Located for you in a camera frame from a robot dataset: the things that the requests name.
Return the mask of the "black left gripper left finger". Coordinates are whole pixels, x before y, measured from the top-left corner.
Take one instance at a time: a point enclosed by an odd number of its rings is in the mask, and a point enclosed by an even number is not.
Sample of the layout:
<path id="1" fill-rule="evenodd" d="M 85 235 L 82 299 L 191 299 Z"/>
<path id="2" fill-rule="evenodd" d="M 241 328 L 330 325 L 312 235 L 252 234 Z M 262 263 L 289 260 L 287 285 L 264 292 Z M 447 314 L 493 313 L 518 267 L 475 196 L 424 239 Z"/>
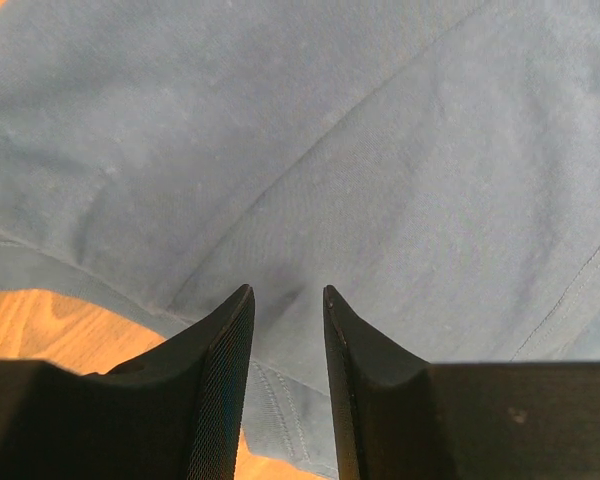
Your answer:
<path id="1" fill-rule="evenodd" d="M 230 479 L 254 330 L 242 286 L 104 374 L 0 360 L 0 479 Z"/>

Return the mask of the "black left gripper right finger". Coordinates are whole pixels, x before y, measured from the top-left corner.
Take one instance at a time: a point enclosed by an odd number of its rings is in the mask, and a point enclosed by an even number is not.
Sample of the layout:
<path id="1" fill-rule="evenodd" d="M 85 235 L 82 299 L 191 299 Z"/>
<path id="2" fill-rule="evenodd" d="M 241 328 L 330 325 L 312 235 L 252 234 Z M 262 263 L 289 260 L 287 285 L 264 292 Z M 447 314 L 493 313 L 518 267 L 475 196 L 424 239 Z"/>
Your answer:
<path id="1" fill-rule="evenodd" d="M 600 362 L 429 363 L 323 292 L 343 479 L 600 479 Z"/>

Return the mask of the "blue grey t shirt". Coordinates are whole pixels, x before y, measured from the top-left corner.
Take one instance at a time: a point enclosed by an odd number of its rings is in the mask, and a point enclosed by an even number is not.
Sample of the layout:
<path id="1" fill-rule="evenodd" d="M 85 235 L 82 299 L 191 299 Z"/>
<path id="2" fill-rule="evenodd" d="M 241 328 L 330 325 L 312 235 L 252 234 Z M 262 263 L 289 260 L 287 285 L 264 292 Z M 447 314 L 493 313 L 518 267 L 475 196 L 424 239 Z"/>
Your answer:
<path id="1" fill-rule="evenodd" d="M 0 291 L 239 286 L 252 452 L 333 478 L 333 285 L 432 362 L 600 360 L 600 1 L 9 1 Z"/>

